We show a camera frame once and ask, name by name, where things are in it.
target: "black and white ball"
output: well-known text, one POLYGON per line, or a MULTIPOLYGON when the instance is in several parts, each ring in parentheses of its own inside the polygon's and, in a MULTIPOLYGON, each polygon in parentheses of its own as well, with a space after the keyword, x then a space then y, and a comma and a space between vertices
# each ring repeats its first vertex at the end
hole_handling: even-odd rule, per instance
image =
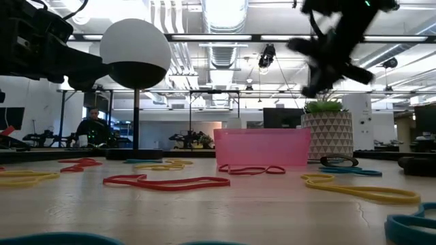
POLYGON ((112 70, 109 76, 132 89, 155 86, 171 64, 170 45, 151 23, 125 19, 111 25, 102 37, 100 56, 112 70))

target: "red rubber band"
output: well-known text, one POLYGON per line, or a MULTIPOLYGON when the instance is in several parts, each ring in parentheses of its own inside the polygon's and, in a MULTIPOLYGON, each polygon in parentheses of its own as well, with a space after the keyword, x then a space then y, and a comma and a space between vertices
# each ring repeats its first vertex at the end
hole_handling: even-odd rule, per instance
POLYGON ((83 167, 92 167, 92 166, 100 166, 103 165, 103 163, 97 162, 95 159, 90 158, 82 158, 78 160, 60 160, 60 163, 77 163, 74 166, 71 167, 64 167, 61 169, 61 173, 64 172, 83 172, 83 167))
POLYGON ((193 189, 202 189, 208 187, 219 187, 219 186, 230 186, 230 180, 226 178, 218 177, 199 177, 199 178, 188 178, 182 180, 146 180, 146 174, 134 174, 134 175, 119 175, 111 176, 103 179, 103 184, 126 184, 130 186, 151 189, 156 191, 188 191, 193 189), (164 186, 163 184, 184 184, 193 183, 203 180, 215 181, 214 183, 201 183, 201 184, 190 184, 185 186, 164 186))
POLYGON ((244 167, 240 169, 230 169, 228 164, 222 165, 218 168, 219 172, 225 172, 230 175, 257 175, 257 174, 285 174, 286 170, 279 166, 269 166, 269 167, 244 167))

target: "yellow rubber band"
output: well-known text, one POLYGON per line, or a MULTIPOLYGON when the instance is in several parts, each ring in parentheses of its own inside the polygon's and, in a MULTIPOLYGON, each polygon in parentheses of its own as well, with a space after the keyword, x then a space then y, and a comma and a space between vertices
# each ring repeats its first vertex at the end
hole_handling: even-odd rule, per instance
POLYGON ((320 183, 333 181, 334 176, 330 174, 303 174, 301 178, 303 180, 306 180, 306 186, 309 188, 354 195, 357 197, 362 197, 373 201, 382 201, 386 203, 420 203, 421 202, 420 195, 413 191, 405 191, 401 189, 373 187, 373 186, 335 186, 335 185, 320 184, 320 183), (376 194, 374 192, 397 194, 397 195, 403 195, 404 197, 395 197, 386 194, 382 195, 382 194, 376 194))
POLYGON ((28 187, 34 186, 37 183, 48 180, 59 178, 60 174, 52 172, 36 172, 29 170, 22 171, 2 171, 0 172, 0 177, 13 178, 8 181, 0 181, 0 186, 4 187, 28 187))
POLYGON ((146 169, 146 170, 154 170, 154 171, 174 171, 174 170, 182 170, 185 168, 185 165, 191 165, 193 162, 191 161, 183 161, 178 159, 169 159, 165 161, 169 163, 167 165, 162 164, 142 164, 136 165, 136 169, 146 169))

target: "geometric patterned planter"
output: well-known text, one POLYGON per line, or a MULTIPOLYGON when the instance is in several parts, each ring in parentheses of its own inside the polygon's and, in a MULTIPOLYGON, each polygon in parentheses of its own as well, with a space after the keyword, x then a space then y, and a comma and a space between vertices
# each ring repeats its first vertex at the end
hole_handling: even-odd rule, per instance
POLYGON ((301 116, 301 127, 311 129, 309 159, 328 154, 353 156, 353 120, 349 112, 320 112, 301 116))

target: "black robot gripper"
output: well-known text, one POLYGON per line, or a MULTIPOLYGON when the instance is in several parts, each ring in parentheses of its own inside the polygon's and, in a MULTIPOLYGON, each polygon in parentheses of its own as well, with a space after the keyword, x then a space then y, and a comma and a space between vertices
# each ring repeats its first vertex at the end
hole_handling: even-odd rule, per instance
POLYGON ((305 97, 315 98, 318 93, 333 89, 336 82, 345 78, 365 85, 374 78, 371 72, 352 65, 349 61, 336 60, 334 53, 324 52, 326 46, 316 39, 293 38, 287 47, 309 57, 310 81, 301 91, 305 97))

